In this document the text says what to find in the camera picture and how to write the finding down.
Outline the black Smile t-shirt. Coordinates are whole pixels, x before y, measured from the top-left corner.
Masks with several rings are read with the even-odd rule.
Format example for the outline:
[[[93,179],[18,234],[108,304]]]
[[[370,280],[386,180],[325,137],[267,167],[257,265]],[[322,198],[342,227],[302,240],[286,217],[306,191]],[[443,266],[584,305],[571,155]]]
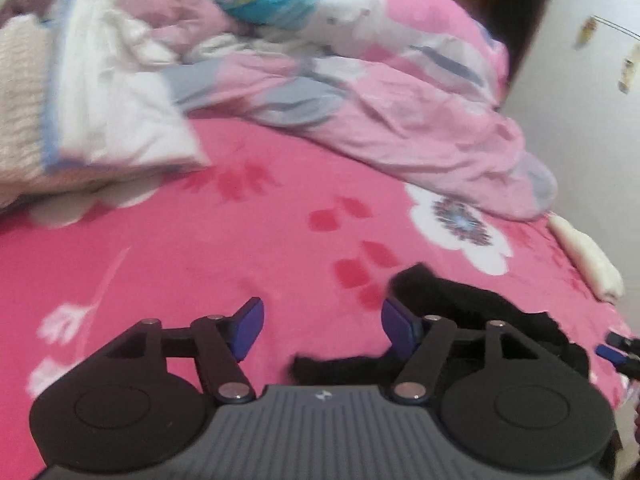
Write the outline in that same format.
[[[445,280],[417,263],[394,275],[387,293],[420,318],[439,315],[466,330],[484,330],[492,320],[506,321],[582,377],[590,374],[586,350],[571,342],[548,314],[525,313],[490,290]],[[294,356],[288,366],[288,376],[302,386],[388,386],[403,366],[404,362],[397,359],[393,350],[387,350],[382,356],[350,356],[329,361]]]

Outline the cream rolled towel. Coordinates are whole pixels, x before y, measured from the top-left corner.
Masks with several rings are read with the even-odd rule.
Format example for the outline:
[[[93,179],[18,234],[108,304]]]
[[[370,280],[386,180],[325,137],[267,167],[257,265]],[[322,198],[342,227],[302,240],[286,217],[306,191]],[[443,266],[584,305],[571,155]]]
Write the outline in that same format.
[[[624,280],[603,249],[558,214],[550,214],[547,226],[593,296],[606,304],[617,304],[625,295]]]

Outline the pink floral bed sheet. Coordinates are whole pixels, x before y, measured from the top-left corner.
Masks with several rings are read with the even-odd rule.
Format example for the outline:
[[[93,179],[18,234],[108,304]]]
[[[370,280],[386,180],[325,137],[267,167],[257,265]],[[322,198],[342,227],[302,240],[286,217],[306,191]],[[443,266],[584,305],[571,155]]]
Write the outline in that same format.
[[[240,120],[196,118],[210,166],[58,196],[1,220],[1,474],[41,470],[32,401],[142,318],[186,326],[266,307],[256,388],[294,354],[378,354],[390,278],[416,263],[546,312],[592,350],[626,333],[544,220],[504,221]]]

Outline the beige knitted pillow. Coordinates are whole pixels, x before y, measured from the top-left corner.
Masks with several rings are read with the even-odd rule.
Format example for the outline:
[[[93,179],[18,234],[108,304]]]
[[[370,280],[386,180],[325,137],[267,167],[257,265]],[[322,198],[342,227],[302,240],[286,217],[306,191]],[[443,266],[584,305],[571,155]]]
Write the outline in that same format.
[[[1,27],[1,205],[23,194],[62,188],[44,166],[42,113],[51,50],[50,32],[35,15],[11,18]]]

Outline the white tote bag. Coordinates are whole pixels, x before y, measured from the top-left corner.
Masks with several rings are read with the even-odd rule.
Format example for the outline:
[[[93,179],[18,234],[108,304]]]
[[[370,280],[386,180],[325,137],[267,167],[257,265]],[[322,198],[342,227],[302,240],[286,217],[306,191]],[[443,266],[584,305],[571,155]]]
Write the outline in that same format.
[[[58,0],[42,123],[47,170],[208,165],[161,73],[176,56],[116,1]]]

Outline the light pink quilt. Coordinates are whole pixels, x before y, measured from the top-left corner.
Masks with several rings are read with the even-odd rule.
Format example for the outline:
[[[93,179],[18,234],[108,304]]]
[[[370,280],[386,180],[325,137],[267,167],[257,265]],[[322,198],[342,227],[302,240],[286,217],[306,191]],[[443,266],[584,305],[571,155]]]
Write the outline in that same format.
[[[297,30],[214,0],[116,3],[176,56],[163,77],[183,113],[300,136],[508,220],[558,194],[500,113],[506,46],[452,0],[317,0]]]

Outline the wall hook rack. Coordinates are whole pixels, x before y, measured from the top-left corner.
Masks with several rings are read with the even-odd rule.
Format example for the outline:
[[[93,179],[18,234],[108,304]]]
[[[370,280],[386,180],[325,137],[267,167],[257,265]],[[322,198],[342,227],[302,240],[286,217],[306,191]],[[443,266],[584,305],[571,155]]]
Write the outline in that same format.
[[[609,68],[617,63],[617,90],[625,96],[631,92],[639,75],[639,33],[608,18],[591,14],[579,26],[573,49],[591,50],[608,60]]]

